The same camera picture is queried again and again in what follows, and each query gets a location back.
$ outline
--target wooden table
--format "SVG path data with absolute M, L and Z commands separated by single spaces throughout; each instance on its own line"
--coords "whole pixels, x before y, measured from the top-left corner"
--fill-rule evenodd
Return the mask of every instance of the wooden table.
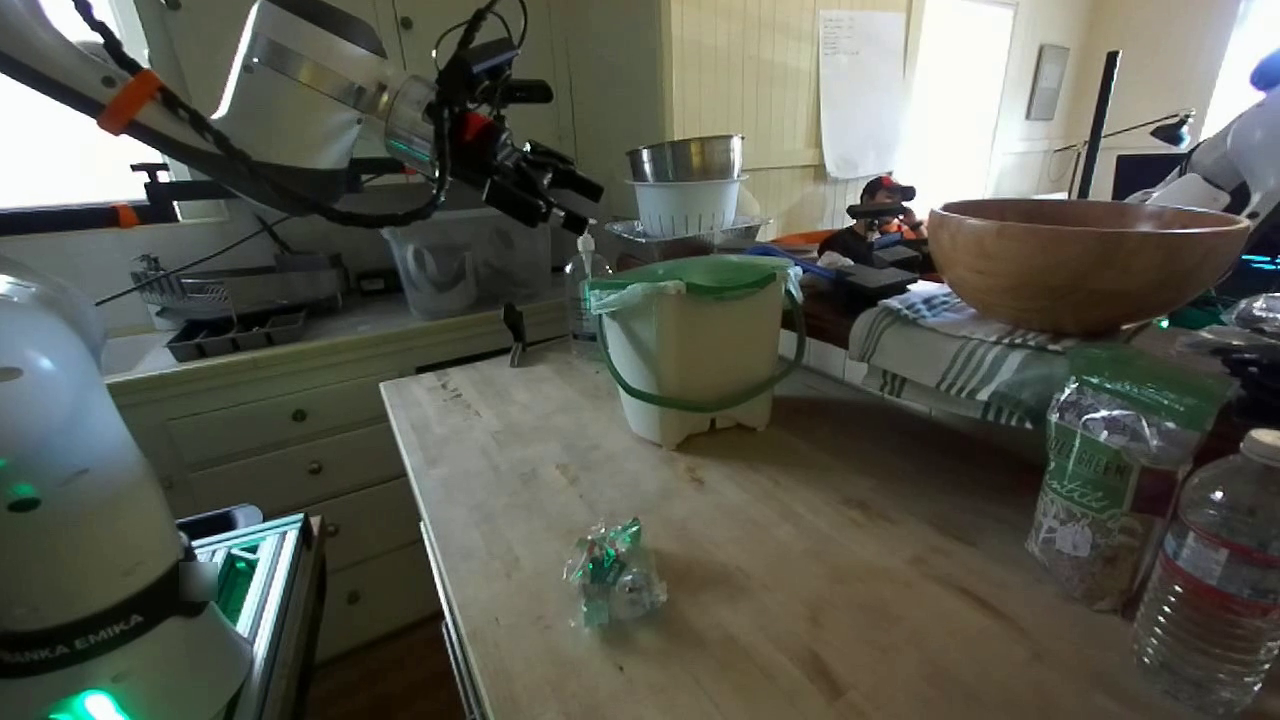
M 1014 457 L 810 370 L 768 431 L 681 451 L 560 346 L 386 379 L 383 405 L 486 714 L 1174 714 L 1128 627 L 1025 557 Z M 565 565 L 625 517 L 666 607 L 593 636 Z

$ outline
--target metal pot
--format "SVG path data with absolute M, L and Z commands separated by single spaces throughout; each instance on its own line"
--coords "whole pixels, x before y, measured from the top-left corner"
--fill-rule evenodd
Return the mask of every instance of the metal pot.
M 737 178 L 744 171 L 744 134 L 688 134 L 629 149 L 630 178 Z

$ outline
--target paper on wall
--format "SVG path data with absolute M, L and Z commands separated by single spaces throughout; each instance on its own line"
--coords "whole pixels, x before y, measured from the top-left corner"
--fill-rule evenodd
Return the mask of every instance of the paper on wall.
M 907 11 L 818 11 L 818 139 L 834 178 L 889 171 L 900 143 Z

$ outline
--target bottle cap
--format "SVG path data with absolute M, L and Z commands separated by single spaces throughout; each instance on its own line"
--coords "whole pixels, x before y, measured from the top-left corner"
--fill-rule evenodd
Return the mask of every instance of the bottle cap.
M 1240 444 L 1240 451 L 1254 465 L 1280 469 L 1280 431 L 1276 427 L 1252 427 Z

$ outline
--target striped cloth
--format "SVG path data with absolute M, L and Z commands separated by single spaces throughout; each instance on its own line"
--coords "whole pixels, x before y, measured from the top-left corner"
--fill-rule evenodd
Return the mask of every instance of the striped cloth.
M 985 319 L 942 283 L 911 283 L 851 323 L 843 379 L 923 413 L 1038 427 L 1067 379 L 1067 344 Z

